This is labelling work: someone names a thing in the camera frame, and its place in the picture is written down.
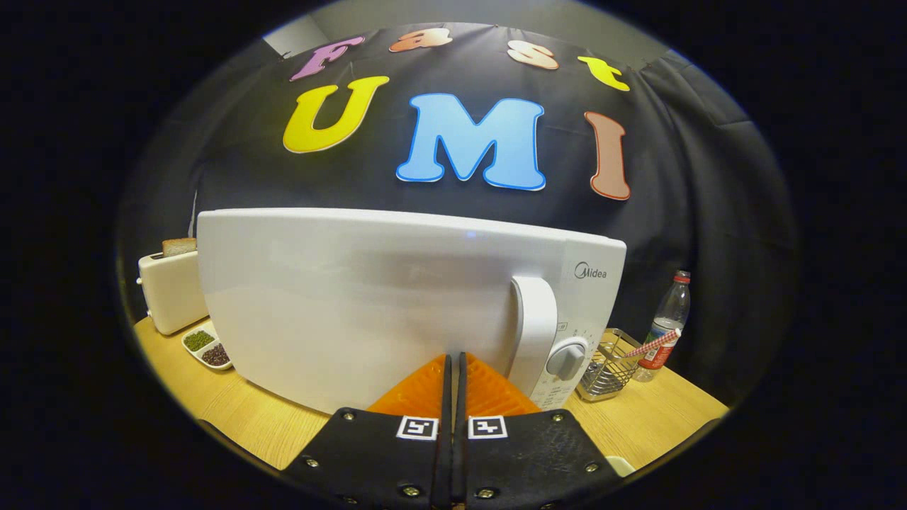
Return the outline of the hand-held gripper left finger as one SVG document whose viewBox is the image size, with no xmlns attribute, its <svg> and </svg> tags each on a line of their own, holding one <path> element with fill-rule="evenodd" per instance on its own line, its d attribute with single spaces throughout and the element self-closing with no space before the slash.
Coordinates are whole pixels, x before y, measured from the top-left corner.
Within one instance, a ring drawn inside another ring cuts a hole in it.
<svg viewBox="0 0 907 510">
<path fill-rule="evenodd" d="M 283 469 L 285 481 L 349 509 L 451 509 L 451 357 L 392 390 L 399 409 L 340 407 Z"/>
</svg>

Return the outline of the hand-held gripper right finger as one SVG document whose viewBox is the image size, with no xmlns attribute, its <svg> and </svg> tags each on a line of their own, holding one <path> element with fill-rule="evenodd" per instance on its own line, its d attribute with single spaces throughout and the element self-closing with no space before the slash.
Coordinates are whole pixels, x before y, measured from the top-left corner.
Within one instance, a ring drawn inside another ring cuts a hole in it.
<svg viewBox="0 0 907 510">
<path fill-rule="evenodd" d="M 566 409 L 481 414 L 478 358 L 459 356 L 453 429 L 456 509 L 581 509 L 624 478 Z"/>
</svg>

